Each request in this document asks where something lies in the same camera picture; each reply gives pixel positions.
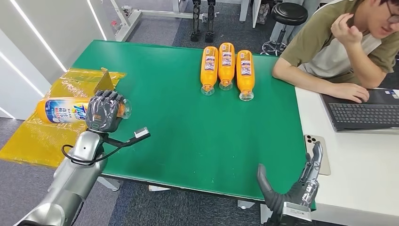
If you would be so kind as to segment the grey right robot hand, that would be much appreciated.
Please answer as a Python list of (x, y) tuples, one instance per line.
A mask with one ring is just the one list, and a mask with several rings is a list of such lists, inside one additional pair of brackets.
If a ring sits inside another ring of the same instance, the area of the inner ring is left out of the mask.
[(274, 213), (281, 214), (285, 202), (309, 208), (319, 188), (318, 175), (321, 168), (323, 148), (319, 141), (313, 146), (313, 156), (306, 155), (306, 164), (299, 179), (288, 192), (280, 194), (272, 188), (266, 178), (265, 166), (258, 164), (257, 182), (264, 197), (265, 205)]

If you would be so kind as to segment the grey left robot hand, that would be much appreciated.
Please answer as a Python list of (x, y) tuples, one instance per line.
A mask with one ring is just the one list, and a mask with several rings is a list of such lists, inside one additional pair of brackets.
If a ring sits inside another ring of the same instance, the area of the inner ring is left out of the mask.
[(114, 90), (98, 90), (90, 98), (86, 112), (88, 129), (102, 133), (115, 132), (122, 120), (126, 117), (128, 100)]

